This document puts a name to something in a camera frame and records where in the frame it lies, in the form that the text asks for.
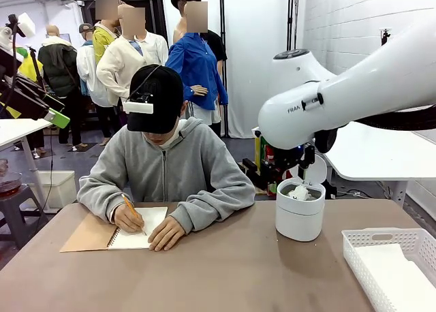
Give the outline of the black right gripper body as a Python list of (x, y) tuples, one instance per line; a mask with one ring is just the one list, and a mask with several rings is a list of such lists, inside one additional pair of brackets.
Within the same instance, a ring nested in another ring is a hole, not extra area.
[(274, 148), (275, 180), (281, 182), (289, 178), (295, 178), (297, 172), (292, 172), (291, 169), (298, 165), (303, 154), (303, 147), (290, 150)]

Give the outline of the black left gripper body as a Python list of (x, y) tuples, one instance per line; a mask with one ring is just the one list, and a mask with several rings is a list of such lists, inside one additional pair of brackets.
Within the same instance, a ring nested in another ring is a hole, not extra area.
[(35, 69), (27, 49), (18, 48), (16, 57), (1, 48), (1, 119), (35, 119), (35, 94), (29, 85)]

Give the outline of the person's right hand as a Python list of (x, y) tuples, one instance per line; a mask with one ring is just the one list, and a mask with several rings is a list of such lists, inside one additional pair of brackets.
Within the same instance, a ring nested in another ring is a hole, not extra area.
[(121, 204), (116, 207), (112, 218), (114, 224), (126, 232), (143, 232), (144, 220), (142, 216), (130, 209), (126, 204)]

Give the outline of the person's left hand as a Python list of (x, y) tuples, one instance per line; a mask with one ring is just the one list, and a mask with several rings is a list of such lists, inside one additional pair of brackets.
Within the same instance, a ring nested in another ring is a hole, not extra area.
[(166, 217), (149, 236), (149, 249), (167, 251), (185, 235), (182, 225), (172, 216)]

